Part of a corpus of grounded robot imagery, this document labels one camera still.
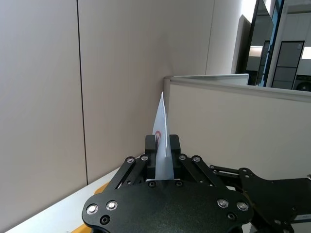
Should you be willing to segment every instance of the paper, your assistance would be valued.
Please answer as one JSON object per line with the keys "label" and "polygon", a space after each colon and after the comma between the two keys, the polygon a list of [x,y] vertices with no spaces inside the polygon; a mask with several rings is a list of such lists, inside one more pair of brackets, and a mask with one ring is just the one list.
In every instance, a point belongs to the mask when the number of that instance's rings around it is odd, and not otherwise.
{"label": "paper", "polygon": [[158,141],[155,159],[155,179],[172,180],[174,179],[173,160],[163,92],[156,112],[153,134]]}

